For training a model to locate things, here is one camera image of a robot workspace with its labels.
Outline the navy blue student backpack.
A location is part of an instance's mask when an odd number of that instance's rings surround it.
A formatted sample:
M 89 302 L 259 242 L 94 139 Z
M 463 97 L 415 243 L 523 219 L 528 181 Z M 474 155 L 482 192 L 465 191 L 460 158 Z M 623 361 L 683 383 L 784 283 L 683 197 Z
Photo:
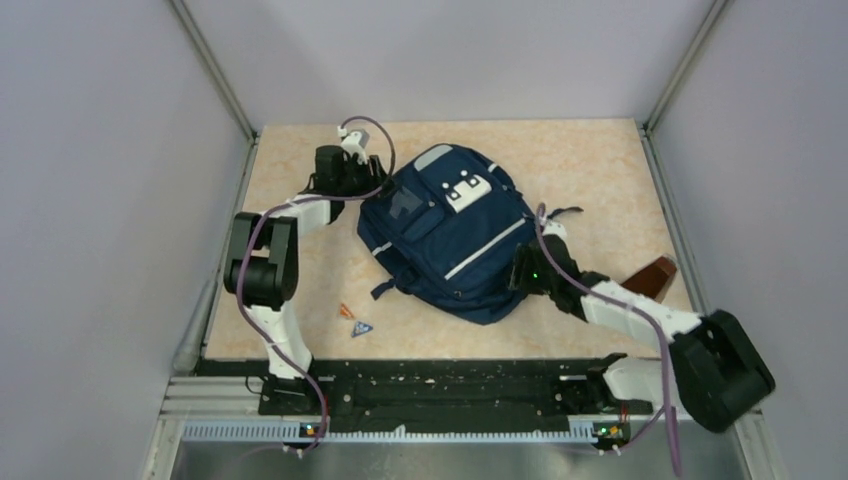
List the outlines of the navy blue student backpack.
M 395 289 L 465 321 L 496 323 L 526 297 L 508 282 L 534 223 L 494 161 L 466 146 L 433 145 L 360 206 L 357 233 L 389 275 L 371 296 Z

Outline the small orange eraser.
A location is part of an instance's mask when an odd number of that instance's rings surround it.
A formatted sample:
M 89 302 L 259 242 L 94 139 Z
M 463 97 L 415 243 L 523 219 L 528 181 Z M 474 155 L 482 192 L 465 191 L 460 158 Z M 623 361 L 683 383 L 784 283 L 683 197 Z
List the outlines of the small orange eraser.
M 356 319 L 353 312 L 345 304 L 341 304 L 339 306 L 339 316 L 341 318 L 348 319 L 348 320 L 355 320 Z

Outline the blue triangular eraser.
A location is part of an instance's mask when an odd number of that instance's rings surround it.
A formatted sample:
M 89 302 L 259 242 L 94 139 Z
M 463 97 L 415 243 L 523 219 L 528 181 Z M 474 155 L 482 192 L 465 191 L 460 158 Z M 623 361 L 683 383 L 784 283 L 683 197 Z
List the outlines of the blue triangular eraser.
M 365 323 L 365 322 L 362 322 L 362 321 L 356 321 L 354 323 L 354 326 L 353 326 L 353 329 L 352 329 L 352 332 L 351 332 L 351 337 L 352 338 L 360 337 L 362 335 L 365 335 L 367 333 L 372 332 L 373 329 L 374 329 L 374 327 L 372 325 L 368 324 L 368 323 Z

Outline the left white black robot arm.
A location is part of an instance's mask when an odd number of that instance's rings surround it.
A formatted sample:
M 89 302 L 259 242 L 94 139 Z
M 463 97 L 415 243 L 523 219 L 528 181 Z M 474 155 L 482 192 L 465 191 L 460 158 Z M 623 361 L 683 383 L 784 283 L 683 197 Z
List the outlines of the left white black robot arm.
M 306 187 L 261 213 L 239 212 L 231 223 L 223 285 L 268 355 L 268 373 L 285 383 L 283 401 L 297 413 L 319 404 L 320 386 L 308 374 L 313 355 L 300 332 L 293 297 L 299 277 L 299 241 L 331 225 L 352 201 L 376 195 L 395 167 L 385 169 L 360 147 L 320 146 Z

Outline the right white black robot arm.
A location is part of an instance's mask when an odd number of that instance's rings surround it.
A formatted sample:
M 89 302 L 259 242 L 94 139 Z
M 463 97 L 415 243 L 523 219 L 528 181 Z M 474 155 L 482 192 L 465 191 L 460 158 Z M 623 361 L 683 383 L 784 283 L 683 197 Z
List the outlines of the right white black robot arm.
M 736 316 L 670 308 L 594 271 L 582 271 L 565 242 L 545 235 L 517 248 L 510 287 L 546 296 L 566 314 L 654 349 L 660 364 L 620 360 L 586 385 L 589 404 L 612 412 L 625 400 L 682 409 L 713 433 L 728 430 L 776 389 L 776 380 Z

